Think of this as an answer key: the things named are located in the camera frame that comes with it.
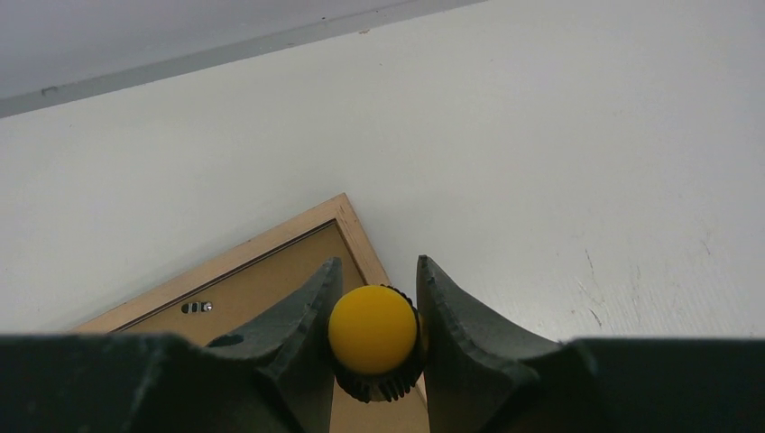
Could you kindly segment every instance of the wooden picture frame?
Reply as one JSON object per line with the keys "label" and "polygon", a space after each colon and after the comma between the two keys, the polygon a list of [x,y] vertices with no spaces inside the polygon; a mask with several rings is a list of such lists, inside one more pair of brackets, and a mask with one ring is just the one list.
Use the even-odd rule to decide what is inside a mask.
{"label": "wooden picture frame", "polygon": [[[366,284],[388,284],[388,275],[377,258],[346,194],[340,194],[295,216],[271,230],[186,271],[164,284],[74,328],[78,333],[115,332],[223,280],[329,225],[336,224],[348,252]],[[417,391],[427,405],[425,383]]]}

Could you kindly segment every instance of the cork board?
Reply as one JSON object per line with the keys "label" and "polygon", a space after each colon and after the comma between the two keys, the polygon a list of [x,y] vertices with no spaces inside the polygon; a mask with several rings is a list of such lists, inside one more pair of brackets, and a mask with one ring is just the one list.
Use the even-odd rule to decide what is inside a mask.
{"label": "cork board", "polygon": [[[172,331],[205,345],[296,290],[330,257],[339,257],[343,263],[346,291],[364,284],[390,283],[347,197],[340,195],[76,331]],[[181,307],[192,302],[209,302],[213,308],[184,313]],[[393,403],[364,404],[336,386],[330,431],[429,431],[422,382],[406,398]]]}

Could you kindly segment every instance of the scuff mark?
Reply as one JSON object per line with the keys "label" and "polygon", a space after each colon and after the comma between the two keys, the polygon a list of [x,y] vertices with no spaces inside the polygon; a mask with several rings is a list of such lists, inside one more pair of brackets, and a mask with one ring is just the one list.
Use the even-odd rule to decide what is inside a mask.
{"label": "scuff mark", "polygon": [[630,278],[632,286],[632,305],[635,307],[635,316],[638,319],[638,325],[642,323],[643,317],[641,314],[641,267],[635,265],[635,277]]}
{"label": "scuff mark", "polygon": [[593,274],[593,281],[595,281],[595,267],[593,266],[592,259],[590,259],[590,252],[588,252],[586,248],[585,254],[587,254],[587,262],[590,263],[590,272]]}
{"label": "scuff mark", "polygon": [[49,88],[44,88],[43,90],[41,90],[40,94],[43,97],[46,97],[48,96],[50,92],[58,92],[58,91],[59,91],[59,88],[57,86],[50,86]]}
{"label": "scuff mark", "polygon": [[712,252],[709,251],[709,245],[706,244],[706,241],[704,239],[701,240],[701,245],[703,245],[704,248],[706,249],[706,255],[712,255]]}
{"label": "scuff mark", "polygon": [[597,314],[593,311],[593,309],[589,309],[591,313],[593,313],[593,317],[595,318],[595,321],[598,322],[598,327],[603,329],[603,322],[600,321],[600,318],[597,317]]}
{"label": "scuff mark", "polygon": [[582,284],[578,278],[576,279],[576,284],[579,286],[579,289],[582,291],[582,293],[584,293],[592,302],[597,305],[601,305],[601,303],[593,295],[590,294],[585,285]]}

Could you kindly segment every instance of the yellow ball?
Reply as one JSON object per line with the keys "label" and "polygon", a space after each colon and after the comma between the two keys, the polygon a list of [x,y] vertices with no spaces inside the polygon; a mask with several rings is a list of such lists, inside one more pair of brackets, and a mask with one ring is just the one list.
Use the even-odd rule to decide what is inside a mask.
{"label": "yellow ball", "polygon": [[417,322],[409,302],[387,287],[352,290],[329,316],[332,352],[355,373],[393,370],[406,360],[416,340]]}

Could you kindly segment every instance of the wooden frame edge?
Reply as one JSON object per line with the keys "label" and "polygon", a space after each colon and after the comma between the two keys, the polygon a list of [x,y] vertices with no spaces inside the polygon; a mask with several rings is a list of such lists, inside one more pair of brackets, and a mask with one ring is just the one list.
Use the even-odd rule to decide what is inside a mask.
{"label": "wooden frame edge", "polygon": [[[144,318],[164,306],[176,302],[196,288],[215,280],[260,257],[294,242],[318,227],[333,221],[353,257],[356,268],[367,284],[391,284],[377,253],[372,248],[348,196],[343,193],[315,206],[278,226],[242,243],[225,253],[108,310],[75,327],[78,333],[113,332],[137,319]],[[416,386],[426,407],[425,383],[420,377]]]}

